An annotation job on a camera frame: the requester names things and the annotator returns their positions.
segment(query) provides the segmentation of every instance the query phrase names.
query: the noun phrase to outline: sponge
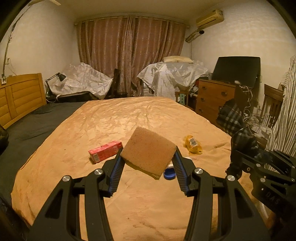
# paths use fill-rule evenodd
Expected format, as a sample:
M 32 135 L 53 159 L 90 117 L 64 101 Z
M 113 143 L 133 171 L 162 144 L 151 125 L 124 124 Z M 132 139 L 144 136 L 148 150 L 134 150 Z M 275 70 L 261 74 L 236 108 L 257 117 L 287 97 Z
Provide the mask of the sponge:
M 158 180 L 175 151 L 176 145 L 168 139 L 137 127 L 120 155 L 130 167 Z

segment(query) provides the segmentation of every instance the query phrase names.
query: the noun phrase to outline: gray bedsheet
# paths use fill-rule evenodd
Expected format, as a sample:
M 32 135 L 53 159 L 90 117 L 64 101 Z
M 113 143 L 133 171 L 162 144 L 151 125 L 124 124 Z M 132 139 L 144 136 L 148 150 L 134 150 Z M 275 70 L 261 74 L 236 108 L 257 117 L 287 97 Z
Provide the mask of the gray bedsheet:
M 0 153 L 0 196 L 11 205 L 12 188 L 17 171 L 45 139 L 85 102 L 50 103 L 26 115 L 7 131 L 9 144 Z

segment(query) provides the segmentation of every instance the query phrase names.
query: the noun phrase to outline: white plastic sheet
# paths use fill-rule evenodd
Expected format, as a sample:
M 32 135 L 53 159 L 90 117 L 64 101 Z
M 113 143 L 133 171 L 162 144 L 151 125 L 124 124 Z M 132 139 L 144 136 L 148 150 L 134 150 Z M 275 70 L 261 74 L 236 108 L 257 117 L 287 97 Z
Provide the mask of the white plastic sheet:
M 189 91 L 196 79 L 208 76 L 208 69 L 200 61 L 159 62 L 148 65 L 138 77 L 154 91 L 155 96 L 176 100 L 176 91 Z
M 62 82 L 57 79 L 50 85 L 51 91 L 56 95 L 89 91 L 99 99 L 104 99 L 113 80 L 85 63 L 70 64 L 63 74 L 66 78 Z

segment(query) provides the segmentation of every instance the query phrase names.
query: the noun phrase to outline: wooden dresser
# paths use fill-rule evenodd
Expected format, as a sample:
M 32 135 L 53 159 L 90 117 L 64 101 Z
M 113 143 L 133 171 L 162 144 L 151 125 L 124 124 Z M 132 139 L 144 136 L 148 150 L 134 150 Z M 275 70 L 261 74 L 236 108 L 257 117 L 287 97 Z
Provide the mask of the wooden dresser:
M 219 81 L 200 80 L 195 112 L 217 126 L 219 109 L 234 98 L 235 88 L 235 85 Z

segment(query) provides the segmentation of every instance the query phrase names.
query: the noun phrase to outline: electrical outlet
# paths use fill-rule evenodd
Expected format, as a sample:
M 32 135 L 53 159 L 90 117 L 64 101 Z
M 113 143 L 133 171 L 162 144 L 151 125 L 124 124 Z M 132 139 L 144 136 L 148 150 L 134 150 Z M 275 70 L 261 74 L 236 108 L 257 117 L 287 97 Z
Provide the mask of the electrical outlet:
M 2 77 L 1 77 L 1 84 L 6 85 L 6 76 L 4 74 L 2 74 Z

